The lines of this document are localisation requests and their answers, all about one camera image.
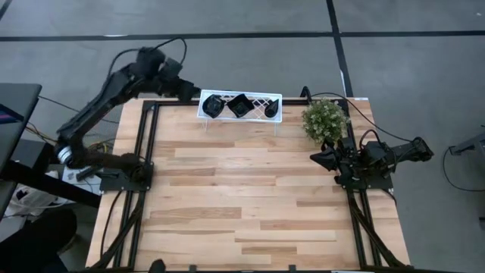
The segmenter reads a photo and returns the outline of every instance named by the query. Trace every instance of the green leaves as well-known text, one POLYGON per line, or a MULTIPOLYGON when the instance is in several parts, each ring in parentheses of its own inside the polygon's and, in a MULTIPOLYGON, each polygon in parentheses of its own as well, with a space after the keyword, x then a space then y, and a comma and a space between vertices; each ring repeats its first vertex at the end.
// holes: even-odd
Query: green leaves
POLYGON ((343 110, 329 99, 311 103, 302 117, 303 129, 316 143, 323 143, 325 138, 336 142, 349 121, 343 110))

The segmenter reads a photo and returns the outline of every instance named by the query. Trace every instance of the black table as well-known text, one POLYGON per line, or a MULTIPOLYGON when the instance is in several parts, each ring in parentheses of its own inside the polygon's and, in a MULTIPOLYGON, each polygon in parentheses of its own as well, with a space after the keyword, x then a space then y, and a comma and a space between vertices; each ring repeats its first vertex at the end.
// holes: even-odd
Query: black table
POLYGON ((100 196, 80 189, 62 180, 49 177, 44 170, 32 169, 16 162, 12 154, 19 143, 33 109, 39 100, 39 84, 0 83, 0 103, 23 116, 23 121, 0 124, 0 214, 4 214, 17 183, 43 190, 74 202, 99 207, 100 196))

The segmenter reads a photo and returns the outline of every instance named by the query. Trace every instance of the white basket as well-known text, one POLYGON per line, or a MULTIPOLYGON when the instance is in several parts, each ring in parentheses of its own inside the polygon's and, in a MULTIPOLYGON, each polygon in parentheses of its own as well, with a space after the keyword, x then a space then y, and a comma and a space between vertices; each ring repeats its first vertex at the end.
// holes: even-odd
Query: white basket
POLYGON ((207 130, 208 120, 230 120, 230 121, 254 121, 254 122, 267 122, 274 123, 274 134, 276 135, 277 124, 281 123, 283 120, 283 96, 281 94, 272 93, 251 93, 251 92, 237 92, 237 91, 222 91, 222 90, 202 90, 200 94, 199 110, 197 111, 197 118, 204 118, 204 129, 207 130), (246 97, 252 101, 255 106, 250 112, 241 118, 236 118, 236 115, 227 107, 224 106, 222 112, 216 117, 211 118, 209 115, 204 113, 202 110, 202 105, 204 101, 211 95, 219 95, 221 99, 225 102, 229 102, 236 96, 244 94, 246 97), (264 110, 266 106, 270 104, 270 101, 278 101, 278 113, 272 117, 268 118, 264 115, 264 110))

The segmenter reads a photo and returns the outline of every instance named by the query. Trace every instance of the gray floor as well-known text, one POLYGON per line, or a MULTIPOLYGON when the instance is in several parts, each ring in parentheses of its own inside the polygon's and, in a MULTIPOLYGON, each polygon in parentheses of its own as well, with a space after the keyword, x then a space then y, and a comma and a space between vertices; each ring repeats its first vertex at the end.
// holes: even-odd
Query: gray floor
MULTIPOLYGON (((452 0, 334 0, 341 31, 485 30, 485 2, 452 0)), ((0 36, 330 31, 324 0, 13 0, 0 36)), ((120 50, 159 41, 0 42, 0 81, 41 83, 42 95, 83 107, 98 91, 120 50)), ((189 40, 182 76, 207 89, 297 96, 343 93, 332 38, 189 40)), ((355 96, 369 97, 375 121, 402 137, 421 136, 436 153, 427 163, 403 163, 393 175, 399 216, 413 265, 450 271, 485 268, 485 193, 450 187, 441 171, 447 146, 483 131, 485 36, 344 38, 355 96)), ((166 53, 179 58, 182 47, 166 53)), ((119 60, 126 64, 133 56, 119 60)), ((72 112, 41 101, 32 122, 55 130, 72 112)), ((115 109, 108 118, 119 118, 115 109)), ((109 138, 116 127, 95 132, 109 138)), ((391 145, 400 144, 381 134, 391 145)), ((485 188, 474 154, 449 157, 452 180, 485 188)), ((94 218, 95 211, 90 211, 94 218)), ((80 220, 83 243, 64 254, 83 266, 92 219, 80 220)))

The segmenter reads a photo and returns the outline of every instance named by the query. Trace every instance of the wooden tabletop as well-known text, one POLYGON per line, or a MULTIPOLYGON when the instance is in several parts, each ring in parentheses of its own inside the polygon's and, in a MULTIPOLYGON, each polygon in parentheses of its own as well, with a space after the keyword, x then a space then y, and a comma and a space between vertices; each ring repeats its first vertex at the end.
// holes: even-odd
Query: wooden tabletop
MULTIPOLYGON (((372 120, 369 101, 354 103, 372 120)), ((141 107, 142 100, 124 106, 115 153, 133 152, 141 107)), ((197 107, 162 106, 136 270, 148 270, 155 259, 163 259, 168 270, 184 271, 189 265, 200 270, 358 268, 346 194, 334 183, 333 171, 309 159, 319 147, 302 129, 304 109, 284 106, 283 123, 274 136, 272 124, 227 121, 210 121, 205 132, 197 107)), ((372 126, 352 106, 349 113, 360 139, 372 126)), ((86 266, 99 260, 115 195, 102 197, 86 266)), ((408 263, 393 200, 380 190, 368 195, 376 232, 408 263)), ((119 231, 123 204, 124 193, 114 207, 105 250, 119 231)), ((129 234, 122 265, 127 264, 130 241, 129 234)))

